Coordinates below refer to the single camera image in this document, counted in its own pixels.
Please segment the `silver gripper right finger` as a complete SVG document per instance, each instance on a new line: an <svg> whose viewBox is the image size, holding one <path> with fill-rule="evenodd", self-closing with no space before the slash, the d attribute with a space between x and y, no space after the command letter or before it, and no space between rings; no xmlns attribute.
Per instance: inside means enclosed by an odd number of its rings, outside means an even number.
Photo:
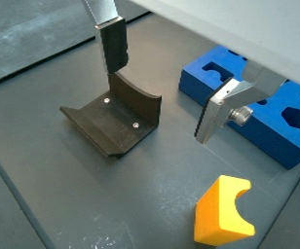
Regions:
<svg viewBox="0 0 300 249"><path fill-rule="evenodd" d="M247 105L273 96L284 82L273 70L247 61L242 81L227 79L207 100L194 131L197 141L205 144L229 121L243 125L253 114Z"/></svg>

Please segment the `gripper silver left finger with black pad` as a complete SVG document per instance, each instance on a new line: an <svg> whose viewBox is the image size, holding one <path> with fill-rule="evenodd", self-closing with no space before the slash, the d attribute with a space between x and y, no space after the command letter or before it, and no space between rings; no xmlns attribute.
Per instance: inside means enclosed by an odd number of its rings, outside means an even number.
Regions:
<svg viewBox="0 0 300 249"><path fill-rule="evenodd" d="M125 19L119 16L114 0L80 0L94 22L102 43L107 73L119 71L127 64Z"/></svg>

